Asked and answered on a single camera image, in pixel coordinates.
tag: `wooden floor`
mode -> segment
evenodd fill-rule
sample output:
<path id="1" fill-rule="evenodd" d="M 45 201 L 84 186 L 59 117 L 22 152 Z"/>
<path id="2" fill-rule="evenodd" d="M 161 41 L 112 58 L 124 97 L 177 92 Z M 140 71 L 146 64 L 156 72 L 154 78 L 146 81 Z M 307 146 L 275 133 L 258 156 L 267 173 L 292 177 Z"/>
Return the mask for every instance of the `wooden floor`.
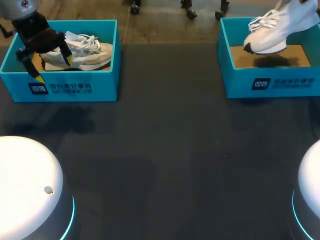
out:
<path id="1" fill-rule="evenodd" d="M 231 0 L 229 16 L 260 16 L 277 0 Z M 139 15 L 129 13 L 127 0 L 41 0 L 39 12 L 48 20 L 117 19 L 124 44 L 201 43 L 215 42 L 219 24 L 215 10 L 219 0 L 194 0 L 192 8 L 198 14 L 189 20 L 181 9 L 180 0 L 142 0 Z M 0 20 L 8 30 L 11 23 Z M 0 46 L 10 39 L 0 36 Z"/>

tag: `white sneaker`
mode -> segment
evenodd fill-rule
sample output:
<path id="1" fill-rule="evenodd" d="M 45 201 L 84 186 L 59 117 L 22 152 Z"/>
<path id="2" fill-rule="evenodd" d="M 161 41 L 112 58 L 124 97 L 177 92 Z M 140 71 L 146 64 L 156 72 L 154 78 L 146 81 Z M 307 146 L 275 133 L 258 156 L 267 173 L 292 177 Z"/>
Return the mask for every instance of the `white sneaker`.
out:
<path id="1" fill-rule="evenodd" d="M 316 13 L 318 0 L 280 0 L 276 8 L 249 23 L 251 34 L 244 40 L 244 50 L 252 54 L 271 54 L 287 47 L 287 37 L 320 23 Z"/>
<path id="2" fill-rule="evenodd" d="M 76 68 L 91 71 L 100 69 L 111 61 L 113 46 L 99 42 L 95 36 L 77 35 L 68 31 L 65 41 L 72 52 L 72 66 L 66 64 L 60 48 L 56 48 L 54 51 L 40 54 L 45 62 L 44 70 L 63 71 Z"/>

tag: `cardboard insert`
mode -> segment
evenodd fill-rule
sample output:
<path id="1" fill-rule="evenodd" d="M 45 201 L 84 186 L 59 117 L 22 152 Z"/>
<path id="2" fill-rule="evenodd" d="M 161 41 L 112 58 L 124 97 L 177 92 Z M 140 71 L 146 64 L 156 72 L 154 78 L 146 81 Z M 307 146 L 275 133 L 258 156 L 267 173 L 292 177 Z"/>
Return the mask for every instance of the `cardboard insert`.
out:
<path id="1" fill-rule="evenodd" d="M 40 55 L 37 54 L 37 53 L 33 54 L 33 57 L 32 57 L 33 65 L 38 70 L 38 72 L 45 72 L 45 70 L 42 67 L 42 63 L 41 62 L 42 62 L 42 59 L 41 59 Z M 108 70 L 110 70 L 110 66 L 107 66 L 107 67 L 105 67 L 105 68 L 103 68 L 101 70 L 108 71 Z"/>
<path id="2" fill-rule="evenodd" d="M 311 67 L 308 57 L 301 45 L 288 45 L 281 52 L 256 55 L 244 51 L 243 46 L 231 46 L 231 54 L 237 69 Z"/>

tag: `dark floor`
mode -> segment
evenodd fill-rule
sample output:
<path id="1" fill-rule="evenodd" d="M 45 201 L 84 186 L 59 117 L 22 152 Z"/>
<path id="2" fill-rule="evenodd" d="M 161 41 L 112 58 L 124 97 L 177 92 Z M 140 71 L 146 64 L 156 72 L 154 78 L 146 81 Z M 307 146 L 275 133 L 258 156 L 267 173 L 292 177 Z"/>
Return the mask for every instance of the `dark floor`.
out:
<path id="1" fill-rule="evenodd" d="M 213 43 L 126 45 L 117 103 L 0 96 L 0 134 L 58 157 L 81 240 L 287 240 L 297 168 L 320 136 L 318 98 L 226 99 Z"/>

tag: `robotic arm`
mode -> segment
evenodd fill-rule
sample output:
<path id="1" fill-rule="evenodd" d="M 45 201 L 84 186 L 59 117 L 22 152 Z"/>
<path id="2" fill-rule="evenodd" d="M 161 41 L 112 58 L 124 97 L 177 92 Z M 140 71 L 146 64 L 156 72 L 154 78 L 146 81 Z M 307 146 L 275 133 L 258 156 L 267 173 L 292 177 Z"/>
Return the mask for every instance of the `robotic arm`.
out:
<path id="1" fill-rule="evenodd" d="M 29 54 L 44 54 L 59 47 L 64 61 L 70 66 L 72 53 L 65 42 L 65 35 L 53 30 L 46 18 L 37 12 L 39 5 L 39 0 L 0 0 L 0 19 L 11 21 L 15 32 L 22 39 L 24 47 L 16 52 L 18 60 L 31 77 L 44 83 Z M 1 24 L 0 30 L 5 38 L 14 34 L 12 31 L 7 32 Z"/>

